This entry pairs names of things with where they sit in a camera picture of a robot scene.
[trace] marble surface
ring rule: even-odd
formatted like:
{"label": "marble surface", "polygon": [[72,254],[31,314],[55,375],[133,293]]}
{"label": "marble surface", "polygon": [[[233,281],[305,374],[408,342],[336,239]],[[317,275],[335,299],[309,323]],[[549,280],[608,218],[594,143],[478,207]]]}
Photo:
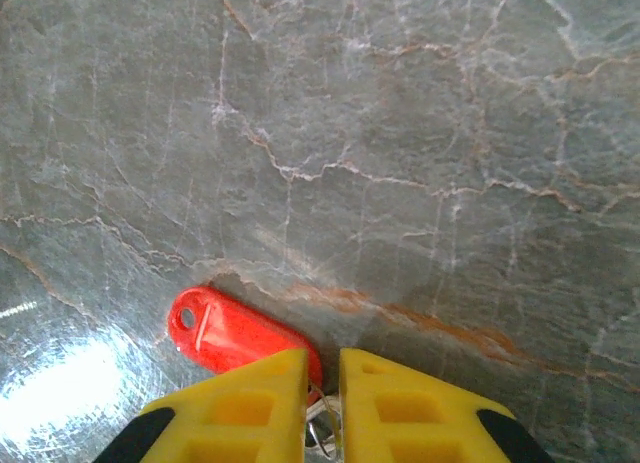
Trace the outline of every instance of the marble surface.
{"label": "marble surface", "polygon": [[0,0],[0,460],[208,376],[209,282],[640,460],[640,0]]}

